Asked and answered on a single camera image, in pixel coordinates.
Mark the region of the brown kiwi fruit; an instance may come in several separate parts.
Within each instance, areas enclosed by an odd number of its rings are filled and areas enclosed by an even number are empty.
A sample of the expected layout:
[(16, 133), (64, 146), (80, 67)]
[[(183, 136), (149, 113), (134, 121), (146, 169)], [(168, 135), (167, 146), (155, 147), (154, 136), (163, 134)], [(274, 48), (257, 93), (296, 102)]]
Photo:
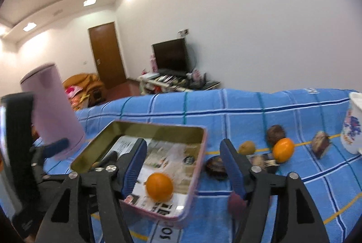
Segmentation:
[(253, 141), (243, 142), (238, 149), (238, 153), (243, 156), (248, 156), (254, 154), (256, 151), (255, 143)]

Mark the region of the small orange tangerine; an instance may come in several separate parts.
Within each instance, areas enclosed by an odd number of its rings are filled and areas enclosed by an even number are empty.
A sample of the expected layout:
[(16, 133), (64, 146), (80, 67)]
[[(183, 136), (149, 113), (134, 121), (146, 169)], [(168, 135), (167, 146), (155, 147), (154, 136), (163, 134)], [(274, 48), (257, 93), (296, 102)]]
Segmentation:
[(290, 138), (282, 138), (272, 148), (272, 155), (277, 163), (285, 163), (292, 157), (294, 150), (294, 142)]

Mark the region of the dark brown taro root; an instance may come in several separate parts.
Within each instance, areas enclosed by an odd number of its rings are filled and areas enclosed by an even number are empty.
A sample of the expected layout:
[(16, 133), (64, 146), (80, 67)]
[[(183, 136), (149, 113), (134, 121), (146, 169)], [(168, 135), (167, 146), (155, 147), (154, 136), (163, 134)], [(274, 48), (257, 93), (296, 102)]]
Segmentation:
[(209, 158), (204, 165), (205, 172), (212, 178), (223, 181), (228, 178), (221, 156)]

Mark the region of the large orange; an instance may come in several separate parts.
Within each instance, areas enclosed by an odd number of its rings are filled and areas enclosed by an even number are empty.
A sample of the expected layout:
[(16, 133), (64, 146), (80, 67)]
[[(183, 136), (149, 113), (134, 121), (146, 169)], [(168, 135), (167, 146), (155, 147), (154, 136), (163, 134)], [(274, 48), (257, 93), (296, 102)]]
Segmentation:
[(167, 202), (173, 196), (174, 185), (172, 179), (166, 174), (153, 173), (147, 178), (145, 189), (152, 200)]

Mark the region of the dark brown passion fruit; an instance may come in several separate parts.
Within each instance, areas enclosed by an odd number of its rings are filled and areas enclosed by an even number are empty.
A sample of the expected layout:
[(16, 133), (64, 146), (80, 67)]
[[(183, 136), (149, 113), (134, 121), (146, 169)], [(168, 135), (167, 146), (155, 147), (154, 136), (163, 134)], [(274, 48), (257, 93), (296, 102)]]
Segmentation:
[(278, 141), (286, 137), (286, 132), (281, 125), (273, 125), (266, 132), (266, 141), (268, 145), (274, 147)]

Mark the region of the purple cut taro piece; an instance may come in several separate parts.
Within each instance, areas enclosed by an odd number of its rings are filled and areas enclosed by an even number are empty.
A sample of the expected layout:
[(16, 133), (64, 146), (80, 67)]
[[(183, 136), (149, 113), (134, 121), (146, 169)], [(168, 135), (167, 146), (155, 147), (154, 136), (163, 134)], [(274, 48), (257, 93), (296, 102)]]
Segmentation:
[(324, 131), (319, 131), (315, 134), (311, 141), (312, 152), (317, 159), (321, 159), (325, 155), (331, 143), (329, 135)]

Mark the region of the purple round turnip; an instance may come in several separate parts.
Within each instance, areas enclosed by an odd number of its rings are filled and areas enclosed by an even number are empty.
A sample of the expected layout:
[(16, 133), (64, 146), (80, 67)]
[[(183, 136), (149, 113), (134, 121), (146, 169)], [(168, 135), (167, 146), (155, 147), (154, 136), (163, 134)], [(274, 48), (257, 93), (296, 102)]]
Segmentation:
[(246, 202), (234, 191), (231, 192), (228, 198), (228, 212), (235, 220), (240, 220), (247, 207)]

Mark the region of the pink cylindrical thermos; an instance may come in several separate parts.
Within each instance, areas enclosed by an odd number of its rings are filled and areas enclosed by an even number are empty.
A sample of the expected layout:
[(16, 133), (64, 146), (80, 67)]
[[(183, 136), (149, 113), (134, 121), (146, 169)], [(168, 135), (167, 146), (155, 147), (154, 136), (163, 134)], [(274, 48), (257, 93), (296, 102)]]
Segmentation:
[(41, 65), (27, 73), (20, 81), (23, 92), (34, 95), (33, 125), (45, 144), (62, 138), (69, 141), (56, 160), (73, 156), (85, 139), (85, 131), (67, 98), (60, 74), (54, 63)]

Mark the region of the pink floral cushion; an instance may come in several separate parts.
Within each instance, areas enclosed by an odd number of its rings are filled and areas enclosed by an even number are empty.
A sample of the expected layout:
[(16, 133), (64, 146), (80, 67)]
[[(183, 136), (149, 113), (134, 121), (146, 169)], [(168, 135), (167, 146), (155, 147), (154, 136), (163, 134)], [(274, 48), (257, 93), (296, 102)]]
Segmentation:
[(74, 98), (78, 93), (82, 92), (83, 88), (80, 86), (69, 86), (65, 89), (68, 99)]

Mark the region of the blue plaid blanket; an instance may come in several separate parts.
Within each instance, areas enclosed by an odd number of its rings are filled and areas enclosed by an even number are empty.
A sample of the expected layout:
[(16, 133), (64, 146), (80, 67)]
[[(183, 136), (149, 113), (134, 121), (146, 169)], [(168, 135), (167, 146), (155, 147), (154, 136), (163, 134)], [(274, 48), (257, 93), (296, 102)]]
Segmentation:
[(350, 92), (221, 89), (128, 97), (71, 116), (91, 141), (33, 142), (34, 96), (1, 100), (20, 210), (4, 242), (360, 242), (361, 157), (342, 145)]

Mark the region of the printed paper sheet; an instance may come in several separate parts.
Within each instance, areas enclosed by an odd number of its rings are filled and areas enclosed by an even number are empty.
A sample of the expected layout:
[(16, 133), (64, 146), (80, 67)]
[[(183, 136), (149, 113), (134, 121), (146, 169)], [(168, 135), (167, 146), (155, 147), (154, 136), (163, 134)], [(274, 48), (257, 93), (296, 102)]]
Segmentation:
[[(145, 142), (147, 155), (133, 192), (120, 200), (120, 204), (154, 220), (181, 221), (191, 208), (201, 172), (205, 137), (189, 135), (182, 141), (146, 138)], [(153, 173), (163, 173), (172, 179), (174, 192), (169, 201), (156, 202), (148, 196), (145, 182)]]

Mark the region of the brown wooden door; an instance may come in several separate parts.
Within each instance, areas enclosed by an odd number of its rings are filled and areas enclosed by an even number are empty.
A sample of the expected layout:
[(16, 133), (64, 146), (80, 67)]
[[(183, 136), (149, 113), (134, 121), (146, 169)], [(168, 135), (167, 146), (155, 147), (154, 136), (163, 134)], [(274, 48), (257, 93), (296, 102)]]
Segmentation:
[(115, 23), (88, 29), (96, 68), (107, 89), (126, 82), (126, 74), (118, 45)]

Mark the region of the white floral mug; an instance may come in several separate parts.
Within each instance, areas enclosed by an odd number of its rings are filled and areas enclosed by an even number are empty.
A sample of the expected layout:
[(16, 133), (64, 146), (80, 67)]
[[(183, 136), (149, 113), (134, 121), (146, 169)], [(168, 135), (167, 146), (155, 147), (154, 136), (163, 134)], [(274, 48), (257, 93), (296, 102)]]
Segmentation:
[(341, 131), (341, 143), (351, 154), (361, 153), (361, 93), (349, 93), (349, 106)]

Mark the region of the white tv stand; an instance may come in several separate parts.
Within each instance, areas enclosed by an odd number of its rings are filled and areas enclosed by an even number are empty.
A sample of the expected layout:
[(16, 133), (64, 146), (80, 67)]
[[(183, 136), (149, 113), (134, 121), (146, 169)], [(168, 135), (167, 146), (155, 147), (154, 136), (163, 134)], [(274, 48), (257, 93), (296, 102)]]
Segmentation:
[(219, 81), (205, 81), (203, 85), (192, 80), (191, 76), (161, 75), (145, 73), (137, 78), (142, 95), (162, 94), (169, 92), (208, 91), (217, 89)]

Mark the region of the black television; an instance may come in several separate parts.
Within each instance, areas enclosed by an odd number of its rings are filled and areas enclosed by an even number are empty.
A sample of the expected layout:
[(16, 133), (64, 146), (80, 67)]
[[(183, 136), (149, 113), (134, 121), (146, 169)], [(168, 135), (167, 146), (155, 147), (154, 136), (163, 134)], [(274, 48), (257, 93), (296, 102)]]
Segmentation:
[(190, 71), (190, 61), (184, 38), (155, 43), (152, 48), (159, 70), (183, 73)]

